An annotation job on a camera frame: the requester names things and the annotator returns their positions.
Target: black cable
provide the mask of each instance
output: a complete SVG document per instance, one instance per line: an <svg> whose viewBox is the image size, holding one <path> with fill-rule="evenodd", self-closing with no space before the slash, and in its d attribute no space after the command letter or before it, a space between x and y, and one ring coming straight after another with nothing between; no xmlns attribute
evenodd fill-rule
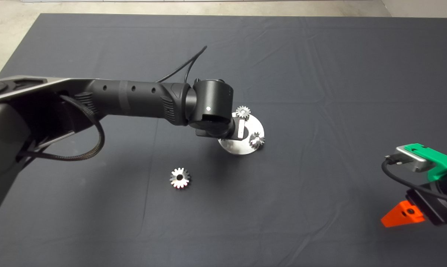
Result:
<svg viewBox="0 0 447 267"><path fill-rule="evenodd" d="M42 153L44 152L50 145L47 145L45 147L42 147L41 149L39 149L37 152ZM36 159L36 157L30 157L29 159L27 159L24 163L24 166L22 166L22 169L25 169L25 167L27 167L29 164L31 164L34 159Z"/></svg>
<svg viewBox="0 0 447 267"><path fill-rule="evenodd" d="M74 98L71 98L69 96L60 96L63 100L67 101L74 107L78 108L90 121L93 123L93 125L98 130L98 144L95 145L90 151L76 155L76 156L59 156L54 154L48 154L43 152L33 152L33 151L22 151L19 152L19 156L23 157L31 157L31 158L41 158L41 159L53 159L56 161L82 161L85 159L92 158L100 152L100 150L103 148L103 145L105 144L105 131L103 130L103 127L101 126L100 122L96 120L95 114L93 111L91 111L88 107L83 105L78 100L75 100Z"/></svg>
<svg viewBox="0 0 447 267"><path fill-rule="evenodd" d="M438 198L438 199L442 199L442 200L447 201L447 195L437 193L437 192L435 192L435 191L432 191L432 190L430 190L430 189L424 188L424 187L419 186L419 185L416 185L416 184L412 184L412 183L410 183L409 181L406 181L406 180L404 180L404 179L402 179L402 178L396 176L395 174L392 174L392 173L388 170L387 166L388 166L388 165L393 165L393 164L394 164L394 162L393 162L392 160L390 160L390 159L385 159L385 161L381 164L381 169L382 169L382 171L383 171L388 177L390 177L391 179L393 179L393 180L399 182L400 184L403 184L404 186L408 186L408 187L410 187L411 189L414 189L414 190L416 190L416 191L423 192L423 193L428 194L428 195L430 195L430 196L433 196L433 197L435 197L435 198Z"/></svg>
<svg viewBox="0 0 447 267"><path fill-rule="evenodd" d="M181 66L179 66L178 68L174 69L174 71L172 71L171 73L167 74L166 76L160 78L159 80L157 80L157 83L162 83L163 81L169 79L170 77L172 77L174 74L176 74L177 72L179 72L181 69L183 69L185 66L187 66L189 63L192 62L191 66L193 65L193 62L196 61L196 59L198 59L198 57L203 53L203 51L205 51L205 49L207 49L207 46L204 46L198 53L195 54L195 56L191 57L191 59L189 59L188 61L186 61L184 64L182 64ZM190 68L187 71L186 74L186 80L187 80L187 76L188 73L190 71Z"/></svg>

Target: cable connector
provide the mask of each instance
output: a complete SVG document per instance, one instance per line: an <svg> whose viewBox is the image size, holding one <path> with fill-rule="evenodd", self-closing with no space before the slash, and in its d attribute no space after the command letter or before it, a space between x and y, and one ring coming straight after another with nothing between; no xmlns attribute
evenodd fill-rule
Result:
<svg viewBox="0 0 447 267"><path fill-rule="evenodd" d="M388 160L388 165L394 165L394 164L402 165L413 161L413 159L410 156L403 153L386 155L385 159Z"/></svg>

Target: silver metal plate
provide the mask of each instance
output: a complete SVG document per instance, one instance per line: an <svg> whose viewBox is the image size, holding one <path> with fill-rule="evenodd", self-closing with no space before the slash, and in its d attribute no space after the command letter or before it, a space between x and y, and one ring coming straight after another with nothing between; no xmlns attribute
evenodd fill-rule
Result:
<svg viewBox="0 0 447 267"><path fill-rule="evenodd" d="M432 167L434 166L432 162L426 160L425 158L422 158L414 153L411 153L410 151L407 151L404 145L397 147L395 153L401 153L406 157L412 159L410 162L403 164L411 171L423 172L432 169Z"/></svg>
<svg viewBox="0 0 447 267"><path fill-rule="evenodd" d="M231 115L234 118L236 117L235 112L232 113ZM261 137L264 137L263 125L261 125L261 122L259 122L259 120L256 117L250 115L248 120L245 121L245 128L248 130L247 138L241 141L219 139L218 142L227 152L234 155L246 155L255 152L257 149L254 149L250 145L250 136L254 132L259 132L259 135Z"/></svg>

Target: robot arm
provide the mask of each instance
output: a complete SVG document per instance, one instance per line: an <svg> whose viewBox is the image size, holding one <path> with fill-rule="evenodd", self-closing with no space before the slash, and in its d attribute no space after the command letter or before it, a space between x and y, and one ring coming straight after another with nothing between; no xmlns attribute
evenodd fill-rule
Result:
<svg viewBox="0 0 447 267"><path fill-rule="evenodd" d="M414 172L427 171L428 183L415 185L392 174L389 165L403 165ZM422 144L396 148L382 164L384 173L395 181L410 187L406 201L400 202L382 219L386 227L420 223L428 218L434 225L447 224L447 155Z"/></svg>
<svg viewBox="0 0 447 267"><path fill-rule="evenodd" d="M243 136L243 129L239 130L244 127L243 119L232 117L232 101L233 89L222 80L196 80L190 86L26 76L2 79L0 205L17 174L33 157L82 160L97 154L102 144L86 157L42 151L93 125L99 126L100 132L99 120L106 115L164 118L173 125L195 128L198 136L242 140L247 133Z"/></svg>

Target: metal gear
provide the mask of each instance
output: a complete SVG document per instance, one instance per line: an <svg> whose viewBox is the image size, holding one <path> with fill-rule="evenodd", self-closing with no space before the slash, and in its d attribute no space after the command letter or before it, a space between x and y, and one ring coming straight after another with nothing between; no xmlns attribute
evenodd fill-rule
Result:
<svg viewBox="0 0 447 267"><path fill-rule="evenodd" d="M248 107L241 105L237 108L235 113L237 114L238 118L248 120L248 118L250 117L250 113L252 113L252 111Z"/></svg>
<svg viewBox="0 0 447 267"><path fill-rule="evenodd" d="M264 144L264 136L259 136L259 132L254 132L250 136L250 146L258 149L262 144Z"/></svg>
<svg viewBox="0 0 447 267"><path fill-rule="evenodd" d="M191 176L184 168L177 168L171 174L171 185L177 189L182 189L189 185Z"/></svg>

